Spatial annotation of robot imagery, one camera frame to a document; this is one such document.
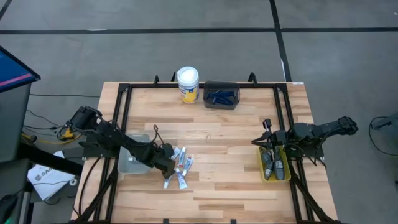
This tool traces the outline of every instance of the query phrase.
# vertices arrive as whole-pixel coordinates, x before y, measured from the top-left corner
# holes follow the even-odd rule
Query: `black line on floor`
[[[4,16],[4,13],[6,13],[8,7],[10,6],[12,0],[7,0],[6,3],[4,3],[3,7],[1,8],[0,11],[0,20]]]
[[[176,28],[176,29],[100,29],[100,30],[0,30],[0,34],[191,34],[275,32],[274,28]]]
[[[282,32],[398,32],[398,27],[281,28]]]
[[[285,81],[291,82],[292,76],[290,74],[289,63],[287,61],[284,39],[280,31],[279,17],[278,17],[278,11],[276,9],[275,0],[269,0],[269,4],[271,5],[272,18],[274,20],[276,39],[278,41],[279,55],[282,61],[282,68],[284,70]]]

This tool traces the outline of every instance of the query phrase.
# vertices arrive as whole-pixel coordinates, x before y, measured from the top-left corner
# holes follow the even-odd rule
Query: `blue object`
[[[235,97],[235,92],[234,91],[221,91],[221,90],[218,90],[218,91],[216,91],[214,93],[207,94],[207,98],[230,97],[230,96]]]
[[[0,46],[0,93],[34,81],[40,76]]]
[[[216,104],[216,103],[220,103],[222,105],[228,105],[228,106],[234,105],[234,102],[232,102],[227,97],[217,97],[217,96],[214,97],[213,104]]]

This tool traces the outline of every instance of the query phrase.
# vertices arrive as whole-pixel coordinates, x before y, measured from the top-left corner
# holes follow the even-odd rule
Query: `gray floor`
[[[282,27],[398,27],[396,0],[278,0],[277,7]],[[269,2],[260,0],[13,0],[0,21],[3,30],[171,27],[273,27],[273,21]],[[347,115],[359,126],[356,135],[324,144],[339,219],[397,223],[398,161],[373,148],[368,124],[398,111],[398,32],[283,37],[292,79],[306,83],[315,122]],[[198,68],[203,81],[245,80],[250,72],[259,81],[284,80],[274,33],[1,35],[0,45],[42,76],[32,93],[99,95],[104,81],[169,80],[184,65]],[[32,96],[28,108],[63,123],[80,105],[97,104]],[[49,125],[30,115],[25,123]],[[381,148],[398,153],[389,129],[373,135]],[[39,147],[81,153],[75,145]],[[66,196],[74,194],[69,187],[53,197],[62,198],[57,205],[35,204],[33,223],[66,222],[73,204]]]

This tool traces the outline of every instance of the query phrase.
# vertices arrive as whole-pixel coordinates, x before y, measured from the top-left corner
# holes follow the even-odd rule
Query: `yellow label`
[[[185,91],[185,95],[182,97],[182,101],[186,103],[193,103],[195,102],[195,99],[197,98],[197,89],[194,88],[193,91]]]

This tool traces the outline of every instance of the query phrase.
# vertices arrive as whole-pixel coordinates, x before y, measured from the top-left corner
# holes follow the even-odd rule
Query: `yellow cable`
[[[76,139],[78,139],[80,137],[81,137],[81,135],[79,135],[79,136],[77,136],[74,139],[71,139],[69,141],[65,141],[65,142],[52,142],[52,141],[46,141],[46,140],[39,140],[39,142],[44,143],[44,144],[68,144],[68,143],[71,143],[71,142],[73,142],[74,140],[76,140]]]
[[[22,137],[25,137],[25,138],[27,138],[27,139],[30,139],[30,138],[31,138],[29,135],[24,134],[24,133],[21,133],[21,136],[22,136]]]

